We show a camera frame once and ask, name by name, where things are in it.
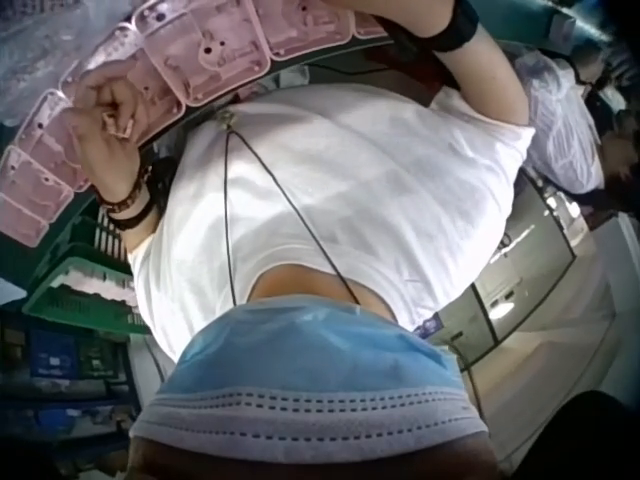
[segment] black wristband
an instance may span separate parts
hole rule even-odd
[[[142,222],[144,222],[149,214],[151,214],[151,212],[153,211],[153,207],[155,207],[155,202],[153,198],[150,197],[147,204],[142,208],[142,210],[140,210],[140,213],[131,218],[120,220],[117,218],[112,218],[109,214],[107,214],[107,216],[109,217],[109,221],[113,224],[114,227],[116,227],[121,232],[126,232],[127,230],[133,230]]]
[[[422,38],[390,20],[377,20],[401,47],[437,53],[452,52],[468,43],[475,36],[480,23],[478,14],[467,0],[455,0],[449,25],[433,37]]]

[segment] pink plastic tray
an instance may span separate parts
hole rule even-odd
[[[15,147],[0,164],[0,193],[44,222],[54,222],[73,190]]]
[[[380,26],[376,19],[365,13],[354,12],[354,32],[361,39],[385,37],[387,32]]]
[[[320,0],[254,0],[271,56],[286,60],[351,39],[346,10]]]
[[[149,56],[142,49],[142,35],[131,24],[118,25],[88,60],[78,63],[65,75],[60,82],[60,89],[67,97],[74,98],[77,82],[84,72],[105,62],[131,57],[135,58],[136,66],[129,72],[128,78],[138,87],[149,106],[151,124],[139,141],[144,143],[180,118],[186,107],[151,63]]]
[[[69,100],[58,90],[46,91],[14,143],[71,189],[83,191],[89,182],[80,170],[71,131],[58,115],[69,105]]]
[[[28,247],[36,247],[49,225],[27,213],[0,193],[0,232]]]
[[[187,105],[200,106],[269,71],[249,0],[161,0],[134,14],[145,50]]]

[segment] bubble wrap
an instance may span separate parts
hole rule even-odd
[[[15,125],[47,88],[144,0],[0,0],[0,122]]]

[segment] blue surgical mask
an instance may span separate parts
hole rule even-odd
[[[453,355],[358,306],[287,296],[200,331],[131,434],[224,458],[323,464],[486,431]]]

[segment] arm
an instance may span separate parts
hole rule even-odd
[[[529,124],[529,101],[520,80],[482,27],[462,48],[436,56],[451,71],[475,111],[504,123]]]
[[[392,20],[421,38],[433,37],[447,28],[455,5],[455,0],[326,1]],[[492,120],[528,125],[528,100],[520,81],[500,47],[482,27],[459,49],[436,55],[476,112]]]
[[[144,98],[127,80],[133,62],[112,62],[88,72],[81,79],[74,107],[63,113],[79,154],[82,170],[100,197],[117,203],[126,199],[140,175],[140,154],[137,143],[149,125]],[[115,115],[116,135],[107,131],[103,115]],[[125,138],[124,132],[130,129]],[[146,187],[137,193],[131,207],[111,213],[115,220],[126,220],[141,213],[150,200]],[[135,228],[121,231],[120,236],[129,253],[155,233],[160,222],[157,208]]]

